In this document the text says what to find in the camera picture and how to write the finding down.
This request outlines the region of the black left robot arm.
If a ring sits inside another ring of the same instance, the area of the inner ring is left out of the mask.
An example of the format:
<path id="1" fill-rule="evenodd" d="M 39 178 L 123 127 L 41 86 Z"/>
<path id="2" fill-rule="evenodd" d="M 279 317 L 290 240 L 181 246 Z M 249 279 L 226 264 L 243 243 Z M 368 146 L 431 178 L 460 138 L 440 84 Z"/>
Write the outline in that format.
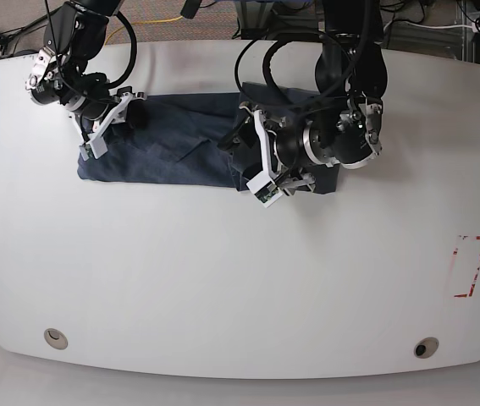
<path id="1" fill-rule="evenodd" d="M 248 43 L 272 42 L 262 60 L 261 84 L 240 79 L 240 112 L 220 141 L 229 154 L 234 186 L 251 189 L 261 202 L 297 191 L 328 195 L 338 187 L 339 170 L 365 166 L 382 151 L 380 132 L 388 72 L 382 55 L 383 21 L 378 1 L 325 1 L 324 27 L 283 25 Z M 315 43 L 316 93 L 280 87 L 273 76 L 276 54 L 293 43 Z"/>

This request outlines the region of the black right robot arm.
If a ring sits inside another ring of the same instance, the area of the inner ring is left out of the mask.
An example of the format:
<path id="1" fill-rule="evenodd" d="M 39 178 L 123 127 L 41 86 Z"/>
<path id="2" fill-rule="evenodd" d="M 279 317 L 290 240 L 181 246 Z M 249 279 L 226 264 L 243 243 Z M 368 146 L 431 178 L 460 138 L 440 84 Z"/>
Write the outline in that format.
<path id="1" fill-rule="evenodd" d="M 105 132 L 115 124 L 133 124 L 131 110 L 146 99 L 125 84 L 137 58 L 134 29 L 120 12 L 121 1 L 66 1 L 47 16 L 43 46 L 37 54 L 25 89 L 40 106 L 57 103 L 69 112 L 80 134 L 84 158 L 99 158 L 108 151 Z M 130 38 L 125 71 L 116 80 L 104 73 L 88 74 L 87 65 L 106 41 L 109 20 L 118 18 Z"/>

